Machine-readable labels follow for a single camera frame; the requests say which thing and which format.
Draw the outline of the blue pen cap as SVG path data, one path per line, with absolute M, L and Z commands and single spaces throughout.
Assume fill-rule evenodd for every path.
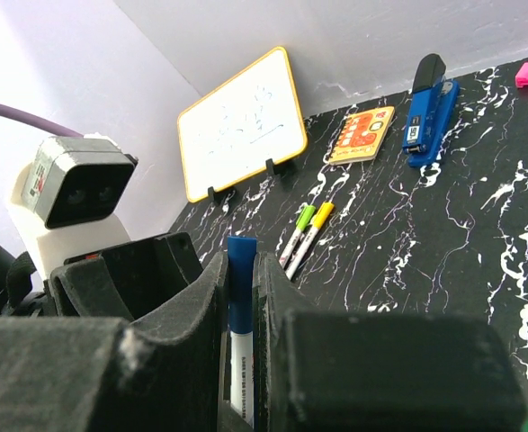
M 253 331 L 252 282 L 257 240 L 228 237 L 229 327 L 233 333 Z

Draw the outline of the white pen blue end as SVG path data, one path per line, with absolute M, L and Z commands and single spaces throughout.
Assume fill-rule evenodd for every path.
M 230 333 L 230 405 L 251 428 L 254 427 L 254 359 L 251 333 Z

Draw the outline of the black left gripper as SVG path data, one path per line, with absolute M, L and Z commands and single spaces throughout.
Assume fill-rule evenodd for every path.
M 101 256 L 53 270 L 49 287 L 35 292 L 31 277 L 36 266 L 30 255 L 15 257 L 0 246 L 0 316 L 139 319 L 202 273 L 186 232 L 110 247 Z

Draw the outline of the light green pen cap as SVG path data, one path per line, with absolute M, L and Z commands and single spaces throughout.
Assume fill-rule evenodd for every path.
M 316 207 L 314 205 L 305 205 L 296 221 L 296 229 L 303 231 L 308 226 L 315 212 Z

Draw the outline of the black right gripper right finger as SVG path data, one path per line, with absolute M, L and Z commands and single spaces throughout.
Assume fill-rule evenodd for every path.
M 506 347 L 461 315 L 322 310 L 260 254 L 253 276 L 259 431 L 519 431 Z

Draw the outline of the orange yellow pen cap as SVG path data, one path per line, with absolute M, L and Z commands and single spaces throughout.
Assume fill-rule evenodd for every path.
M 312 226 L 320 230 L 334 208 L 331 202 L 323 202 L 313 218 Z

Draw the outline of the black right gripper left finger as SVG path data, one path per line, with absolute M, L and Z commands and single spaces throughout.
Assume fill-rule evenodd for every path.
M 228 259 L 148 315 L 0 318 L 0 431 L 214 431 Z

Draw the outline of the white pen orange end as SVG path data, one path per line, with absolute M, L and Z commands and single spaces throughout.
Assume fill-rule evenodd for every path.
M 311 225 L 310 225 L 310 228 L 308 230 L 308 233 L 306 234 L 305 238 L 300 242 L 300 246 L 297 249 L 294 258 L 291 260 L 291 263 L 290 263 L 290 265 L 288 266 L 288 268 L 286 270 L 286 275 L 287 275 L 287 277 L 289 279 L 291 279 L 294 276 L 294 274 L 295 274 L 296 270 L 298 269 L 303 257 L 308 252 L 313 240 L 315 239 L 315 237 L 317 236 L 317 234 L 320 231 L 320 229 L 316 229 L 315 227 L 312 226 L 313 218 L 310 221 Z

